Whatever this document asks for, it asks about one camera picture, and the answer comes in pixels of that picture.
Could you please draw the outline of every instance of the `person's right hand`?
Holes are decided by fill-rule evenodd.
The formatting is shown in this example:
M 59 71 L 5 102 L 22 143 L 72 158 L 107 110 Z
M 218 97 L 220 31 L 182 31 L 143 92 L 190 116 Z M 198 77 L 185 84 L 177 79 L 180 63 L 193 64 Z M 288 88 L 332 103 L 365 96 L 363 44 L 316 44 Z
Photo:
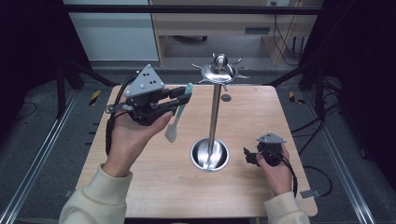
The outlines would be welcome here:
M 283 144 L 282 152 L 283 156 L 289 160 L 289 152 Z M 260 153 L 257 153 L 256 158 L 275 196 L 291 191 L 291 172 L 285 163 L 281 162 L 278 166 L 270 166 Z

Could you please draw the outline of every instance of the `person's left hand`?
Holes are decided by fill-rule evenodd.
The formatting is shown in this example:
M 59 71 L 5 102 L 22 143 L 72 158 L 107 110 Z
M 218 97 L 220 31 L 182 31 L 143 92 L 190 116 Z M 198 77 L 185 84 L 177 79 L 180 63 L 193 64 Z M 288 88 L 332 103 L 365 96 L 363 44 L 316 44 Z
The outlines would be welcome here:
M 132 164 L 142 153 L 151 137 L 162 131 L 172 116 L 173 112 L 167 112 L 150 126 L 142 126 L 134 122 L 128 114 L 117 117 L 112 133 L 110 153 L 102 168 L 103 171 L 114 177 L 127 176 Z

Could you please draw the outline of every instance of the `round metal base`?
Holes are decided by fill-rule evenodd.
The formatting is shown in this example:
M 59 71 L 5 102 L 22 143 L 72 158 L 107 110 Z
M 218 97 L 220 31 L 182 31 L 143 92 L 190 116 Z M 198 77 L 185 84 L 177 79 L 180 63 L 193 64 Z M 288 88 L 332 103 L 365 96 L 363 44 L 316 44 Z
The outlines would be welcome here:
M 200 170 L 216 172 L 224 168 L 230 159 L 227 146 L 219 139 L 215 139 L 212 155 L 208 152 L 209 138 L 196 141 L 191 147 L 191 161 Z

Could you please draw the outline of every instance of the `floor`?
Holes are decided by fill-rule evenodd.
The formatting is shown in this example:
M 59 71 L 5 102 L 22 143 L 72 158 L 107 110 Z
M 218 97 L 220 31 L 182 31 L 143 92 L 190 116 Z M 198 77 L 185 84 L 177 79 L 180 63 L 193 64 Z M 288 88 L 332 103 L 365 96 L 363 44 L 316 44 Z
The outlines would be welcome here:
M 206 42 L 202 42 L 200 37 L 175 36 L 169 39 L 165 64 L 155 65 L 155 69 L 165 83 L 196 82 L 202 77 L 191 63 L 209 63 L 212 53 L 226 53 L 231 62 L 242 58 L 238 64 L 240 73 L 250 76 L 235 84 L 261 85 L 283 76 L 294 67 L 284 62 L 272 66 L 264 47 L 262 40 L 254 36 L 209 36 Z M 128 66 L 114 69 L 108 64 L 102 66 L 99 62 L 92 63 L 99 74 L 118 82 L 141 66 L 141 63 L 128 63 Z M 111 91 L 110 87 L 96 80 L 84 75 L 82 77 L 85 86 L 81 91 L 67 88 L 67 96 L 75 99 L 73 107 L 68 111 L 62 130 L 52 136 L 54 141 L 49 150 L 42 150 L 42 144 L 57 122 L 56 101 L 53 100 L 56 95 L 54 81 L 28 93 L 26 104 L 17 116 L 19 119 L 14 121 L 8 139 L 1 143 L 0 211 L 5 214 L 7 208 L 13 208 L 17 223 L 56 223 L 67 201 L 68 190 L 73 190 L 77 183 Z M 294 77 L 276 87 L 291 130 L 302 127 L 316 117 L 313 109 L 315 86 L 311 91 L 300 91 L 300 78 Z M 89 105 L 92 94 L 98 90 L 101 93 L 96 104 Z M 297 100 L 304 100 L 305 104 L 291 101 L 291 91 Z M 337 104 L 337 98 L 335 94 L 327 93 L 325 106 L 330 108 Z M 319 124 L 315 122 L 293 134 L 299 150 L 304 148 Z M 36 167 L 38 173 L 35 173 L 32 164 L 39 164 L 35 160 L 37 155 L 43 156 L 43 160 Z M 301 159 L 303 165 L 319 168 L 325 174 L 312 168 L 305 169 L 312 189 L 326 193 L 331 187 L 327 177 L 332 181 L 330 194 L 316 198 L 318 214 L 311 217 L 312 223 L 396 223 L 396 193 L 382 176 L 375 161 L 361 158 L 354 134 L 342 115 L 342 108 L 335 106 L 329 111 L 324 127 L 309 142 Z M 18 188 L 23 188 L 24 193 L 18 194 Z M 20 197 L 22 204 L 10 203 L 13 197 Z M 248 220 L 253 223 L 256 219 L 251 217 Z M 225 221 L 206 220 L 204 223 Z M 261 223 L 266 223 L 266 219 L 261 218 Z

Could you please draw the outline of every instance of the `gray floor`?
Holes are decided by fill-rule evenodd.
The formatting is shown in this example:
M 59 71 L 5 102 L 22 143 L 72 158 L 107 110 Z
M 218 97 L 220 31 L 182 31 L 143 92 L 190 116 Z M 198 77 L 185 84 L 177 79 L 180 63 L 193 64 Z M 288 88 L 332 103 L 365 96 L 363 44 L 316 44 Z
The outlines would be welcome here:
M 199 81 L 201 76 L 195 68 L 191 67 L 191 63 L 198 65 L 208 63 L 213 52 L 227 53 L 230 61 L 238 58 L 243 59 L 238 64 L 240 73 L 250 76 L 250 78 L 240 80 L 237 82 L 238 84 L 261 85 L 292 69 L 292 66 L 284 63 L 273 67 L 269 63 L 268 55 L 262 50 L 264 44 L 259 37 L 210 36 L 206 42 L 201 42 L 199 39 L 185 37 L 169 39 L 166 64 L 164 66 L 156 65 L 157 72 L 165 83 Z M 128 66 L 114 70 L 114 67 L 107 67 L 108 64 L 106 66 L 99 65 L 97 72 L 114 81 L 123 81 L 140 66 L 139 63 L 126 63 Z M 67 201 L 64 192 L 73 189 L 78 181 L 79 173 L 97 129 L 97 123 L 102 117 L 111 91 L 111 88 L 105 87 L 96 80 L 85 75 L 83 78 L 85 86 L 83 90 L 78 91 L 76 104 L 18 214 L 19 219 L 41 218 L 40 223 L 45 223 L 43 218 L 57 219 Z M 276 88 L 291 130 L 303 126 L 315 117 L 309 104 L 300 105 L 289 100 L 290 91 L 294 91 L 299 99 L 314 97 L 312 91 L 299 91 L 297 84 L 300 78 L 301 76 L 297 76 Z M 36 111 L 26 119 L 15 120 L 9 138 L 1 143 L 1 211 L 6 208 L 22 182 L 55 121 L 55 87 L 55 82 L 51 81 L 29 92 L 25 101 L 35 103 Z M 92 94 L 96 90 L 100 90 L 101 94 L 95 105 L 89 105 Z M 326 106 L 337 103 L 333 95 L 328 97 L 327 101 Z M 26 104 L 19 116 L 23 117 L 32 111 L 34 111 L 34 106 Z M 318 124 L 294 135 L 311 134 L 317 127 Z M 396 223 L 395 191 L 391 189 L 374 161 L 361 158 L 359 147 L 342 113 L 337 110 L 330 113 L 326 117 L 326 128 L 341 152 L 376 223 Z M 297 148 L 301 149 L 308 138 L 309 136 L 296 136 L 294 142 Z M 318 134 L 308 145 L 301 159 L 303 165 L 315 166 L 326 172 L 333 182 L 333 190 L 329 196 L 316 198 L 318 214 L 311 217 L 311 221 L 313 223 L 361 223 L 321 134 Z M 329 187 L 327 179 L 318 172 L 306 170 L 306 174 L 312 189 L 326 191 Z M 266 223 L 265 218 L 262 218 L 262 223 Z

